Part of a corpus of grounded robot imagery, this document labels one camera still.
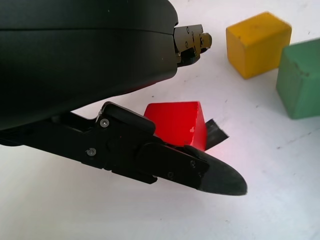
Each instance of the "red block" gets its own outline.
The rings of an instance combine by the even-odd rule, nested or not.
[[[163,141],[206,149],[207,128],[200,102],[151,103],[144,116],[155,123],[155,134]]]

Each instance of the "wooden block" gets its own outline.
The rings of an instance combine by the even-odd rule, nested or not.
[[[291,26],[269,12],[226,29],[229,62],[248,79],[279,66],[282,49],[290,43]]]
[[[320,38],[283,49],[276,89],[291,118],[320,116]]]
[[[151,103],[144,116],[155,123],[155,134],[163,141],[206,149],[207,127],[200,102]]]

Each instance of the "green wooden block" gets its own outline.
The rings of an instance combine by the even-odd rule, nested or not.
[[[291,118],[320,116],[320,38],[283,49],[276,89]]]

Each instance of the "yellow wooden block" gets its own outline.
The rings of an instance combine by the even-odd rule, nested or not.
[[[226,29],[229,62],[245,78],[279,66],[282,49],[289,45],[291,26],[269,12]]]

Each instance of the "white surface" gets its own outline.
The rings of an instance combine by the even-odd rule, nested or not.
[[[201,101],[230,138],[208,152],[236,168],[248,194],[222,196],[160,179],[140,183],[28,147],[0,147],[1,240],[319,240],[320,117],[291,120],[277,70],[243,80],[226,57],[227,26],[264,11],[292,43],[320,37],[318,0],[173,0],[180,26],[203,24],[213,48],[177,75],[112,101]],[[76,112],[95,117],[104,101]]]

